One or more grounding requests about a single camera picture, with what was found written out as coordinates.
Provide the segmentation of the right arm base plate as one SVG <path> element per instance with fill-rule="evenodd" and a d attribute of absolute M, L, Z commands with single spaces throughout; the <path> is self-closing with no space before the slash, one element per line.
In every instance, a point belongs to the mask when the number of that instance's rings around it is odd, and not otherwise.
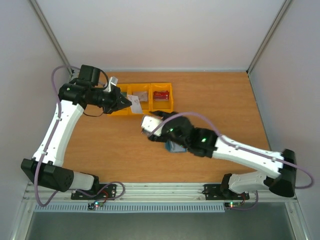
<path fill-rule="evenodd" d="M 202 194 L 205 196 L 207 201 L 209 200 L 249 200 L 250 196 L 248 193 L 235 193 L 229 190 L 227 187 L 221 186 L 221 184 L 204 184 Z"/>

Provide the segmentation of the right circuit board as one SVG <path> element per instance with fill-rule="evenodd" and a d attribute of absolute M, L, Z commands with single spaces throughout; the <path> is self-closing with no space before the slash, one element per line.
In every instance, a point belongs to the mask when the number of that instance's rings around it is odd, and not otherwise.
<path fill-rule="evenodd" d="M 231 202 L 225 202 L 224 203 L 224 206 L 227 208 L 227 209 L 234 209 L 234 208 L 239 208 L 243 205 L 244 203 L 243 202 L 234 202 L 234 201 L 231 201 Z"/>

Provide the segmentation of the middle yellow bin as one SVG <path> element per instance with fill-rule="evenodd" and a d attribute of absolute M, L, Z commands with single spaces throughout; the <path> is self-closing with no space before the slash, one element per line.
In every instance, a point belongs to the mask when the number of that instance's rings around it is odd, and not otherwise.
<path fill-rule="evenodd" d="M 151 110 L 152 99 L 151 99 L 151 85 L 149 83 L 130 83 L 129 92 L 127 95 L 133 95 L 136 91 L 147 91 L 148 92 L 148 102 L 140 102 L 142 108 L 142 114 L 133 114 L 131 108 L 129 109 L 129 115 L 146 115 Z"/>

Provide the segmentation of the teal card holder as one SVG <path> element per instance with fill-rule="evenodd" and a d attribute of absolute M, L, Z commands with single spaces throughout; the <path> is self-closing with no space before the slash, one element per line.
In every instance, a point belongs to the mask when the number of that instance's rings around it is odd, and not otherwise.
<path fill-rule="evenodd" d="M 187 149 L 184 148 L 183 146 L 175 143 L 175 142 L 172 142 L 172 141 L 167 141 L 165 144 L 165 149 L 170 152 L 170 153 L 185 153 L 187 152 Z"/>

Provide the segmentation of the right yellow bin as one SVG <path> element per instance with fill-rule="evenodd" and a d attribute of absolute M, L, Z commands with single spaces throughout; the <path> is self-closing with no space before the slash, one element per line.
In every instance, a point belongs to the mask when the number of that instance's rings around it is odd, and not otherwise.
<path fill-rule="evenodd" d="M 164 112 L 172 112 L 174 110 L 174 98 L 173 98 L 173 87 L 169 82 L 157 82 L 151 83 L 151 110 L 152 111 L 164 111 Z M 154 91 L 169 91 L 170 99 L 169 101 L 155 101 L 153 100 L 153 92 Z"/>

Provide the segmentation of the circuit board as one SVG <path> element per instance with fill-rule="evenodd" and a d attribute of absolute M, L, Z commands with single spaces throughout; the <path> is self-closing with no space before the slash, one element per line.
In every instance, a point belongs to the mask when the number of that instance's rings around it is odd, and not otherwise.
<path fill-rule="evenodd" d="M 95 211 L 97 209 L 102 208 L 103 206 L 104 206 L 103 202 L 95 201 L 95 202 L 92 202 L 92 203 L 88 203 L 87 204 L 87 209 L 89 211 Z"/>
<path fill-rule="evenodd" d="M 231 202 L 225 202 L 224 203 L 224 206 L 227 208 L 227 209 L 234 209 L 234 208 L 239 208 L 243 205 L 244 203 L 243 202 L 234 202 L 234 201 L 231 201 Z"/>

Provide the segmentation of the left yellow bin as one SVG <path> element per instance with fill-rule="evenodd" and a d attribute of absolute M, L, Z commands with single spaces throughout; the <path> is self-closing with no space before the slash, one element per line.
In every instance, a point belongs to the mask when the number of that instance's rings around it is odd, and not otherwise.
<path fill-rule="evenodd" d="M 130 90 L 129 84 L 121 83 L 121 84 L 117 84 L 116 86 L 120 88 L 121 92 L 127 92 L 127 95 L 128 95 L 128 92 Z M 111 114 L 111 116 L 127 116 L 129 115 L 130 107 L 128 107 L 127 110 L 128 110 L 128 114 L 120 114 L 121 112 L 117 111 L 115 112 L 115 114 Z"/>

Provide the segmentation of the left circuit board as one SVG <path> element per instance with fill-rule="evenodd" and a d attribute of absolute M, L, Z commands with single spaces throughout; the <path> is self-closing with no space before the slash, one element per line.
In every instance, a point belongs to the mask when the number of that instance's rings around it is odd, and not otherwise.
<path fill-rule="evenodd" d="M 95 201 L 95 202 L 92 202 L 92 203 L 88 203 L 87 204 L 87 209 L 89 211 L 95 211 L 97 209 L 102 208 L 103 206 L 104 206 L 103 202 Z"/>

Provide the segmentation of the red cards stack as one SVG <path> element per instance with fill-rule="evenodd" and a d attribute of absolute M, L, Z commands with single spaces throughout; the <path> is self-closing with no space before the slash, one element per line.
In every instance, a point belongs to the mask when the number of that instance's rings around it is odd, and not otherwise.
<path fill-rule="evenodd" d="M 168 90 L 160 90 L 153 92 L 153 100 L 154 101 L 169 101 L 170 100 L 170 92 Z"/>

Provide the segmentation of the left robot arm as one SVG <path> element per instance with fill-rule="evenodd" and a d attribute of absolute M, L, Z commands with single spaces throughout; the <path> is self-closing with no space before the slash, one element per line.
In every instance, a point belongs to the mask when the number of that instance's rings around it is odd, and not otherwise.
<path fill-rule="evenodd" d="M 87 106 L 112 114 L 132 104 L 122 95 L 116 77 L 108 77 L 106 84 L 98 87 L 102 73 L 97 67 L 82 65 L 78 76 L 60 87 L 55 113 L 42 143 L 31 159 L 21 163 L 22 171 L 36 186 L 59 192 L 82 190 L 89 199 L 100 195 L 97 176 L 66 169 L 63 164 L 73 130 Z"/>

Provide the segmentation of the yellow bin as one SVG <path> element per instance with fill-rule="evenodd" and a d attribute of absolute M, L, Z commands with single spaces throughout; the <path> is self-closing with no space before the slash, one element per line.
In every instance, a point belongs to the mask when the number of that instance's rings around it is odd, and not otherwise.
<path fill-rule="evenodd" d="M 151 85 L 149 83 L 130 83 L 129 92 L 127 95 L 133 95 L 136 91 L 147 91 L 148 92 L 148 102 L 140 102 L 142 108 L 142 114 L 133 114 L 131 108 L 129 109 L 129 115 L 146 115 L 151 110 L 152 99 L 151 99 Z"/>
<path fill-rule="evenodd" d="M 121 84 L 117 84 L 116 86 L 120 88 L 121 92 L 127 92 L 127 95 L 128 95 L 128 92 L 130 90 L 129 84 L 121 83 Z M 130 107 L 128 107 L 127 110 L 128 110 L 128 114 L 120 114 L 121 112 L 117 111 L 115 112 L 115 114 L 111 114 L 111 116 L 127 116 L 129 115 Z"/>
<path fill-rule="evenodd" d="M 151 83 L 151 110 L 152 111 L 164 111 L 164 112 L 172 112 L 174 110 L 174 98 L 173 98 L 173 87 L 169 82 L 157 82 Z M 153 100 L 153 92 L 154 91 L 169 91 L 170 99 L 169 101 L 155 101 Z"/>

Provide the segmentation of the white pink cards stack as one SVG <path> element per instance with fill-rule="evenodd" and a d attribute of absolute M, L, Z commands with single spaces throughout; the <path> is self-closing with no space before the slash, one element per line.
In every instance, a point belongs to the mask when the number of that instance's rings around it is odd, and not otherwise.
<path fill-rule="evenodd" d="M 147 91 L 134 91 L 132 93 L 133 96 L 138 97 L 140 102 L 148 102 L 149 101 L 149 94 Z"/>

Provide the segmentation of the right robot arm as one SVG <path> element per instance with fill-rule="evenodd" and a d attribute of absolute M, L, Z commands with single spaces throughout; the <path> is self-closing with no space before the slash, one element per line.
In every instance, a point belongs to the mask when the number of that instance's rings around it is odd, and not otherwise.
<path fill-rule="evenodd" d="M 295 196 L 297 170 L 292 150 L 270 151 L 235 141 L 219 133 L 212 123 L 209 129 L 195 127 L 188 116 L 196 115 L 155 111 L 143 116 L 141 128 L 150 141 L 171 141 L 197 157 L 227 160 L 253 169 L 251 173 L 223 176 L 217 194 L 224 199 L 260 190 L 285 198 Z"/>

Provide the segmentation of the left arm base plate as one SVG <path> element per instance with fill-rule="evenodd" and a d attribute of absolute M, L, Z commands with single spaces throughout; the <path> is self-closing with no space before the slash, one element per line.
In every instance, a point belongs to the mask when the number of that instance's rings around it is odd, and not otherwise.
<path fill-rule="evenodd" d="M 108 186 L 100 184 L 96 190 L 75 190 L 71 193 L 71 200 L 101 200 L 107 198 L 107 200 L 113 200 L 118 193 L 117 184 L 112 183 Z"/>

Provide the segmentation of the aluminium front rail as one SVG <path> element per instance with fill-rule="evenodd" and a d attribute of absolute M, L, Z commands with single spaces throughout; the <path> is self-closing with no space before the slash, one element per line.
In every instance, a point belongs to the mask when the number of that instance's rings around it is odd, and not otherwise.
<path fill-rule="evenodd" d="M 196 183 L 196 182 L 182 182 L 182 183 L 138 183 L 138 182 L 125 182 L 125 192 L 122 196 L 114 200 L 114 203 L 205 203 L 209 196 L 213 194 L 213 187 L 205 186 L 213 183 Z M 38 193 L 40 200 L 44 203 L 52 195 L 54 191 L 45 187 L 39 187 Z M 72 194 L 75 190 L 68 190 L 66 192 L 58 192 L 50 203 L 55 202 L 71 202 Z M 257 195 L 255 190 L 247 190 L 249 199 L 245 203 L 254 203 Z M 224 202 L 224 200 L 217 199 L 217 196 L 212 196 L 215 202 Z M 296 196 L 288 198 L 275 195 L 268 190 L 258 191 L 259 203 L 284 203 L 284 202 L 298 202 Z M 28 183 L 24 191 L 22 201 L 36 202 L 34 185 Z"/>

